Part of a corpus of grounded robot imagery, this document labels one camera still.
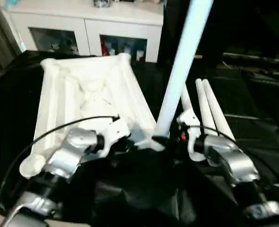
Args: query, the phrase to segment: white styrofoam packaging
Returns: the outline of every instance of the white styrofoam packaging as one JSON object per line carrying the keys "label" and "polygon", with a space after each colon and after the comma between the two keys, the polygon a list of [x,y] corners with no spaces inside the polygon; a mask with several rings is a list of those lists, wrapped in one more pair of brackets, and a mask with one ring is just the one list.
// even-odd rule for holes
{"label": "white styrofoam packaging", "polygon": [[[110,115],[127,121],[140,134],[139,144],[149,140],[156,122],[130,66],[131,56],[45,59],[42,92],[34,138],[64,123],[84,117]],[[31,154],[46,159],[71,127],[102,131],[111,119],[94,119],[61,129],[33,145]]]}

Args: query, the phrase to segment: glass cabinet door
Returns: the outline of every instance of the glass cabinet door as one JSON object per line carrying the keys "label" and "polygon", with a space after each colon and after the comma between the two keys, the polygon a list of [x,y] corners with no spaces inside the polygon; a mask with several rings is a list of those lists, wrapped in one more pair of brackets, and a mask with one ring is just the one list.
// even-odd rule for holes
{"label": "glass cabinet door", "polygon": [[30,27],[37,50],[79,54],[73,31]]}
{"label": "glass cabinet door", "polygon": [[129,53],[133,61],[145,61],[147,39],[100,35],[103,56]]}
{"label": "glass cabinet door", "polygon": [[84,19],[11,13],[27,50],[90,55]]}

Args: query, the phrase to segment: white tube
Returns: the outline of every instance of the white tube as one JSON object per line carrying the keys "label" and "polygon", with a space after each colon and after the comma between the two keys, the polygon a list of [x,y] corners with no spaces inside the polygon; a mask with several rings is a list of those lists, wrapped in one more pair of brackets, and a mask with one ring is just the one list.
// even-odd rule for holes
{"label": "white tube", "polygon": [[207,100],[209,102],[210,108],[211,108],[211,113],[213,115],[213,118],[215,120],[217,129],[231,137],[233,140],[235,140],[235,137],[232,133],[232,131],[229,128],[228,122],[226,121],[224,114],[220,108],[220,105],[216,99],[216,96],[210,86],[210,83],[207,79],[204,79],[202,81],[203,88],[206,93]]}
{"label": "white tube", "polygon": [[190,99],[190,95],[188,94],[186,85],[183,86],[182,94],[181,94],[181,103],[183,110],[186,111],[188,109],[192,109],[192,103]]}
{"label": "white tube", "polygon": [[[211,114],[211,109],[209,107],[209,103],[207,101],[201,79],[197,79],[195,83],[196,83],[196,89],[197,89],[197,94],[198,94],[199,107],[200,107],[200,113],[201,113],[203,126],[210,127],[212,129],[216,129],[215,122],[214,122],[213,116]],[[208,129],[204,129],[204,133],[208,134],[208,135],[218,136],[218,134],[216,132],[208,130]]]}
{"label": "white tube", "polygon": [[180,38],[155,134],[167,135],[180,100],[183,86],[209,16],[213,0],[191,0]]}

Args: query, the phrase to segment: black cloth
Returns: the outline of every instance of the black cloth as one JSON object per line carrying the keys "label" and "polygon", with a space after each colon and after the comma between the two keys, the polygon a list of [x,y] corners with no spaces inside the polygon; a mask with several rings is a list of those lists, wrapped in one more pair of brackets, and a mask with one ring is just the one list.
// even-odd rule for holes
{"label": "black cloth", "polygon": [[[75,57],[78,56],[27,51],[0,77],[0,183],[12,159],[33,140],[43,79],[40,61]],[[143,62],[132,63],[132,68],[157,119],[169,71]],[[271,183],[278,181],[279,78],[238,70],[202,72],[194,66],[187,87],[199,118],[194,85],[198,77],[210,80],[235,138],[254,154],[260,173]],[[179,106],[176,116],[181,111]],[[172,137],[176,136],[175,128],[173,123]],[[62,220],[95,226],[244,226],[220,172],[205,163],[174,162],[173,150],[134,151],[82,166],[71,187],[64,189],[68,196]],[[18,166],[19,163],[5,187],[5,207],[14,203],[25,183]],[[279,187],[271,193],[279,198]]]}

